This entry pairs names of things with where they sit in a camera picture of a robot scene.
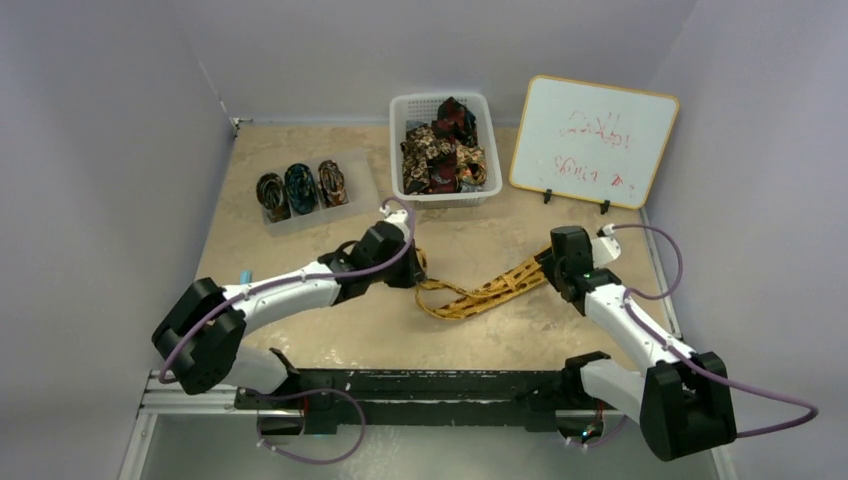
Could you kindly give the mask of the yellow insect-print tie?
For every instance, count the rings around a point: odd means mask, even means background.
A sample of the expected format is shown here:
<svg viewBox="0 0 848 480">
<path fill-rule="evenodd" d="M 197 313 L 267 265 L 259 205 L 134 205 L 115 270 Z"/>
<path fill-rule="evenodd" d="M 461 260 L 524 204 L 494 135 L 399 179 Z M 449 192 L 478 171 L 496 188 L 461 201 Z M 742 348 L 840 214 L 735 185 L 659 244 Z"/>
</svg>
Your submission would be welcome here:
<svg viewBox="0 0 848 480">
<path fill-rule="evenodd" d="M 467 320 L 493 310 L 547 282 L 541 259 L 549 252 L 550 246 L 547 246 L 519 265 L 472 290 L 447 281 L 428 278 L 415 287 L 416 304 L 431 317 L 443 321 Z M 439 307 L 428 306 L 423 299 L 423 293 L 441 290 L 451 291 L 458 297 Z"/>
</svg>

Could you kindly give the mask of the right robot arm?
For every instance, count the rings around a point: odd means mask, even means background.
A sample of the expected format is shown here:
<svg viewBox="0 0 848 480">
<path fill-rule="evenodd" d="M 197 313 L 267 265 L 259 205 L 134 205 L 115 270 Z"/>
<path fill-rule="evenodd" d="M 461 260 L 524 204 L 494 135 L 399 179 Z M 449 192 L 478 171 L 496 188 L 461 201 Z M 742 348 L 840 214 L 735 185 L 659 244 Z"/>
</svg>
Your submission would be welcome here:
<svg viewBox="0 0 848 480">
<path fill-rule="evenodd" d="M 561 392 L 576 407 L 600 400 L 636 423 L 660 460 L 729 444 L 738 436 L 723 360 L 700 354 L 663 330 L 608 269 L 621 254 L 614 225 L 592 238 L 579 226 L 551 230 L 537 258 L 561 298 L 602 328 L 633 361 L 630 371 L 603 352 L 565 363 Z"/>
</svg>

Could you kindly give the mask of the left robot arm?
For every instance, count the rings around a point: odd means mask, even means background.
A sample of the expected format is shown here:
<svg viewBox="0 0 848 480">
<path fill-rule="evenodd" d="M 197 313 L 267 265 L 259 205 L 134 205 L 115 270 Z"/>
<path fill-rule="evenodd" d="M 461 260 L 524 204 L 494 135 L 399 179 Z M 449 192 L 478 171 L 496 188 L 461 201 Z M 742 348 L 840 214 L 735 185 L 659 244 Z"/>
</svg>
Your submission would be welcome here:
<svg viewBox="0 0 848 480">
<path fill-rule="evenodd" d="M 415 286 L 423 272 L 414 232 L 413 221 L 394 212 L 360 240 L 290 273 L 239 285 L 193 282 L 152 336 L 164 359 L 159 382 L 177 383 L 188 395 L 219 384 L 243 387 L 272 408 L 289 407 L 298 395 L 294 368 L 281 354 L 247 347 L 243 339 L 289 316 L 360 297 L 374 283 Z"/>
</svg>

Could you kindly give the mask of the rolled pink brown tie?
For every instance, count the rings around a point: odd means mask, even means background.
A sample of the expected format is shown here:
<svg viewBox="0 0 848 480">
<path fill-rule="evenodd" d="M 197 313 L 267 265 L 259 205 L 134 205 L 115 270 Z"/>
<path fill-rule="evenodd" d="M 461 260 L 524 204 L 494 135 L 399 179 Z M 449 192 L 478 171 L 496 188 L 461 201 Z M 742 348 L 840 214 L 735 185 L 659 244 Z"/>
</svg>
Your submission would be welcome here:
<svg viewBox="0 0 848 480">
<path fill-rule="evenodd" d="M 318 175 L 322 197 L 327 207 L 341 206 L 349 202 L 344 174 L 334 160 L 322 161 L 318 167 Z"/>
</svg>

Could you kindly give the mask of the brown floral tie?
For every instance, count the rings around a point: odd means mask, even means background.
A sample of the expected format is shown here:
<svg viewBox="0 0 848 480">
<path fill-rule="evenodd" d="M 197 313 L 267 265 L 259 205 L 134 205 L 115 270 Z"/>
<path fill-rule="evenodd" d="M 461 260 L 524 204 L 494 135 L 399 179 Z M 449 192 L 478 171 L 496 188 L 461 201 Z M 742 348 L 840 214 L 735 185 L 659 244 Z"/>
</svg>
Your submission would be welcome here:
<svg viewBox="0 0 848 480">
<path fill-rule="evenodd" d="M 406 132 L 400 148 L 406 195 L 472 193 L 481 191 L 488 179 L 485 149 L 474 129 L 416 126 Z"/>
</svg>

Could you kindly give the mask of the rolled blue green tie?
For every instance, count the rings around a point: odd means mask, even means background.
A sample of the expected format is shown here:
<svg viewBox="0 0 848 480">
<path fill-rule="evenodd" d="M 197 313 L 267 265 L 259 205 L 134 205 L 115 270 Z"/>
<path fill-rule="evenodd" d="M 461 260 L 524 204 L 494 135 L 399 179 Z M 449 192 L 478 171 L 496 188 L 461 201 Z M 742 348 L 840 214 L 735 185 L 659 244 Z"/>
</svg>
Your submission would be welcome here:
<svg viewBox="0 0 848 480">
<path fill-rule="evenodd" d="M 284 184 L 290 206 L 298 215 L 307 215 L 316 209 L 316 183 L 307 165 L 295 163 L 288 167 L 284 174 Z"/>
</svg>

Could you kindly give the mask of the dark red tie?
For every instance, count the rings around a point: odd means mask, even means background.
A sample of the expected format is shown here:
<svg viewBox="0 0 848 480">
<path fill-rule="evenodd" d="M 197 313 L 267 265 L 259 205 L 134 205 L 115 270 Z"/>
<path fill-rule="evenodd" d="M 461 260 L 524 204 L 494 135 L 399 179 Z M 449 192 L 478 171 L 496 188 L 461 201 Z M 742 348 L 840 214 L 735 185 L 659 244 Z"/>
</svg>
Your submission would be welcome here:
<svg viewBox="0 0 848 480">
<path fill-rule="evenodd" d="M 437 155 L 429 161 L 429 192 L 471 191 L 486 179 L 485 154 L 479 145 L 475 115 L 454 97 L 439 107 L 431 123 Z"/>
</svg>

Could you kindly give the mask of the rolled dark striped tie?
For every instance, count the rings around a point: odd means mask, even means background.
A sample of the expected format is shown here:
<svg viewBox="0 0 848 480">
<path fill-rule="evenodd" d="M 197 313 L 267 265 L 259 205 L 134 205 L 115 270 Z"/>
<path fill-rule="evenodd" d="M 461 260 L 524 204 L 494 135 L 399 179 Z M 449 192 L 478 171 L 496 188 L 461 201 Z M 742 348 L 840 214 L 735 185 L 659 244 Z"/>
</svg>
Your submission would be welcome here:
<svg viewBox="0 0 848 480">
<path fill-rule="evenodd" d="M 256 184 L 257 201 L 265 218 L 277 223 L 291 218 L 291 209 L 283 178 L 274 172 L 263 174 Z"/>
</svg>

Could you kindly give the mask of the white plastic basket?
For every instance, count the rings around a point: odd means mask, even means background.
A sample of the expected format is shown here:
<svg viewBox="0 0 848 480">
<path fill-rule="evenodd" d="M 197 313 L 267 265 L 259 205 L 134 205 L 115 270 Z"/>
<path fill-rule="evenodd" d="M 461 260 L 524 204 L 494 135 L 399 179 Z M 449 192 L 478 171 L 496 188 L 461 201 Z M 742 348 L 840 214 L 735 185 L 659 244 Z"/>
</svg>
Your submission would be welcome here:
<svg viewBox="0 0 848 480">
<path fill-rule="evenodd" d="M 400 143 L 408 130 L 431 125 L 437 118 L 438 107 L 454 97 L 475 115 L 479 144 L 485 149 L 488 179 L 482 190 L 472 193 L 435 195 L 406 195 L 402 185 L 402 152 Z M 393 193 L 416 209 L 476 207 L 500 193 L 503 179 L 495 142 L 490 109 L 486 98 L 479 93 L 443 92 L 401 95 L 390 103 L 390 169 Z"/>
</svg>

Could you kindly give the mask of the whiteboard with yellow frame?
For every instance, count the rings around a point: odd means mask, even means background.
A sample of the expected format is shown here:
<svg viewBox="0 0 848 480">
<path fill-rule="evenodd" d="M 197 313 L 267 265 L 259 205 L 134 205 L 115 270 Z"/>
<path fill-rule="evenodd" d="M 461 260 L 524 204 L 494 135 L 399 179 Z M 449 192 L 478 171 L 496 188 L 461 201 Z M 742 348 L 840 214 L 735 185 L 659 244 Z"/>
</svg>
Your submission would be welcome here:
<svg viewBox="0 0 848 480">
<path fill-rule="evenodd" d="M 528 84 L 509 181 L 638 210 L 679 109 L 668 94 L 537 75 Z"/>
</svg>

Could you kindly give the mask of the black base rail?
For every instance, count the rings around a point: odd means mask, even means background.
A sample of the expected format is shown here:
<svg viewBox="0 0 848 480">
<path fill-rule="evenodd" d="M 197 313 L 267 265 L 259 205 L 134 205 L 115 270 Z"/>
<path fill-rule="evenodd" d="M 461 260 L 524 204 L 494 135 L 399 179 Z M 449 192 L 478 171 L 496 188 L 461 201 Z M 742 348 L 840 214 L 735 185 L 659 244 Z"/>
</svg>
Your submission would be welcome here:
<svg viewBox="0 0 848 480">
<path fill-rule="evenodd" d="M 561 370 L 301 369 L 267 395 L 247 388 L 240 410 L 305 413 L 309 434 L 334 434 L 342 425 L 521 427 L 567 431 L 566 417 L 583 411 L 598 419 L 609 405 L 577 389 Z"/>
</svg>

